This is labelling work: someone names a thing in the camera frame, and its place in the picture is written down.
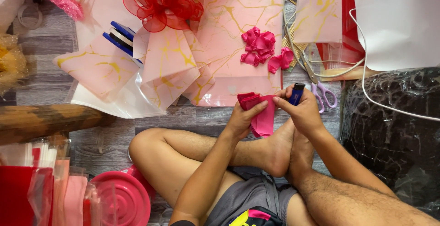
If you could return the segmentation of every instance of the red organza bow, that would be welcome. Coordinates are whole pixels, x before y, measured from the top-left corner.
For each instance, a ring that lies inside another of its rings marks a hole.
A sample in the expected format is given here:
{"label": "red organza bow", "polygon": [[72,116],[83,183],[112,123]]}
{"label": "red organza bow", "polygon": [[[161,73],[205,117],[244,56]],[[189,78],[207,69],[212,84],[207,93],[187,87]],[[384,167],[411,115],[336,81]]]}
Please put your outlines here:
{"label": "red organza bow", "polygon": [[190,29],[186,20],[199,21],[203,14],[201,3],[193,0],[123,0],[130,13],[142,20],[149,32],[160,32],[165,26]]}

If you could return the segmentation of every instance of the wooden log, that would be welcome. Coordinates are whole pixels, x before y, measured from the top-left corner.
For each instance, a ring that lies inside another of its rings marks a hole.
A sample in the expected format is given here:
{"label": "wooden log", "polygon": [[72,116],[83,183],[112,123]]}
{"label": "wooden log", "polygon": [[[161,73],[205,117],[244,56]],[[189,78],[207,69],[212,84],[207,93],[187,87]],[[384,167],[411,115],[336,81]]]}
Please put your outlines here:
{"label": "wooden log", "polygon": [[108,126],[115,120],[115,116],[74,104],[0,107],[0,145]]}

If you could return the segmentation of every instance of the gray shorts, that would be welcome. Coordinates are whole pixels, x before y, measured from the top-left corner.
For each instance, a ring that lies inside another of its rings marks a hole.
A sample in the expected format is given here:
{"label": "gray shorts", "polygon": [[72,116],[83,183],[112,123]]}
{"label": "gray shorts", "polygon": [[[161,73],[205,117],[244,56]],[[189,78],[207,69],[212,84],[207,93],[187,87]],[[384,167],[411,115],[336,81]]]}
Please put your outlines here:
{"label": "gray shorts", "polygon": [[226,226],[233,218],[255,206],[272,211],[286,223],[287,205],[296,193],[292,187],[278,191],[273,180],[263,175],[236,182],[217,202],[205,226]]}

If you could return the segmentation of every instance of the wooden floor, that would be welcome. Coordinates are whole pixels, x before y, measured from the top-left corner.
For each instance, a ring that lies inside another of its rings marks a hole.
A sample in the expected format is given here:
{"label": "wooden floor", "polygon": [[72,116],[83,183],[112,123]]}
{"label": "wooden floor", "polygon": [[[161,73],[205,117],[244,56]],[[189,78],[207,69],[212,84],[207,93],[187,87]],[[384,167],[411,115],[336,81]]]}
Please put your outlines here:
{"label": "wooden floor", "polygon": [[[19,34],[19,42],[29,62],[30,75],[21,89],[13,89],[0,99],[0,105],[47,105],[63,103],[73,78],[52,64],[52,60],[66,52],[77,50],[74,21],[50,2],[41,5],[43,25],[36,30],[27,30],[16,20],[13,33]],[[290,74],[284,72],[283,84],[306,83],[310,81],[304,71],[296,66]],[[340,101],[341,84],[326,83],[325,86],[338,95]],[[171,106],[166,116],[144,119],[118,119],[112,126],[102,128],[103,153],[98,151],[93,129],[72,132],[71,163],[84,167],[88,173],[97,175],[106,171],[121,170],[131,165],[127,155],[130,140],[135,134],[150,127],[166,127],[189,130],[209,136],[218,136],[225,127],[232,112],[229,107],[195,107],[187,99],[181,98],[177,106]],[[275,129],[288,119],[283,111],[275,114]],[[322,113],[322,120],[336,139],[339,139],[339,107]],[[319,156],[316,155],[314,168],[328,173]],[[159,213],[167,207],[158,197],[152,209],[151,225],[157,225]]]}

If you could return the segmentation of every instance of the foot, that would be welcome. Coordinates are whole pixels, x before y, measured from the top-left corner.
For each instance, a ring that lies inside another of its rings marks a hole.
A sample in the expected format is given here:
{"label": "foot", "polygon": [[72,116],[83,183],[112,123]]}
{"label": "foot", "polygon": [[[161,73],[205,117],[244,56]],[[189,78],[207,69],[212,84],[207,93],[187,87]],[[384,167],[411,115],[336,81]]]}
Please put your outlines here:
{"label": "foot", "polygon": [[289,175],[290,184],[295,185],[301,176],[311,170],[315,149],[310,141],[299,131],[295,131],[294,143],[290,153]]}
{"label": "foot", "polygon": [[268,174],[274,177],[283,177],[286,174],[294,142],[294,132],[294,123],[292,119],[288,119],[272,136],[265,139],[265,168],[263,170]]}

